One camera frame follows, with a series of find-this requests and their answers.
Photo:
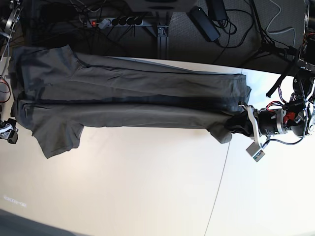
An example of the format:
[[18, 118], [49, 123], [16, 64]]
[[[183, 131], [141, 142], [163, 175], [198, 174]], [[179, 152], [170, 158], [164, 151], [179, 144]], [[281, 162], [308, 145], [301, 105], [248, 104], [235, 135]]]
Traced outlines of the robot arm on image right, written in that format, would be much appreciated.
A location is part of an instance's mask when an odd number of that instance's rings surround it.
[[[269, 36], [267, 29], [263, 29], [253, 0], [249, 1], [261, 37], [261, 46], [242, 65], [264, 56], [275, 55], [287, 62], [284, 72], [266, 93], [271, 97], [278, 92], [279, 100], [266, 105], [261, 110], [240, 102], [243, 112], [230, 118], [225, 127], [231, 133], [241, 133], [253, 138], [260, 147], [265, 147], [274, 141], [275, 135], [293, 132], [300, 140], [309, 136], [315, 126], [315, 28], [310, 25], [309, 17], [314, 8], [313, 3], [306, 4], [304, 35], [299, 49], [287, 46], [279, 48]], [[298, 68], [292, 82], [293, 93], [289, 100], [282, 96], [281, 84], [289, 72]]]

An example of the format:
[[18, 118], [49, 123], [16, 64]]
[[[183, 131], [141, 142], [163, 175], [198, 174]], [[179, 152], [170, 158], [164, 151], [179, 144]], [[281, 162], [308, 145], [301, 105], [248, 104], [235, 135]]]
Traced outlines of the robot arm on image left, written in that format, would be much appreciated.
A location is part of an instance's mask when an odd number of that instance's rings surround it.
[[[0, 104], [3, 105], [11, 98], [11, 88], [5, 79], [5, 72], [9, 64], [10, 42], [15, 33], [15, 28], [20, 20], [22, 11], [21, 0], [2, 0], [0, 2], [0, 61], [4, 62], [0, 70]], [[0, 121], [0, 138], [10, 144], [18, 141], [17, 121], [9, 118]]]

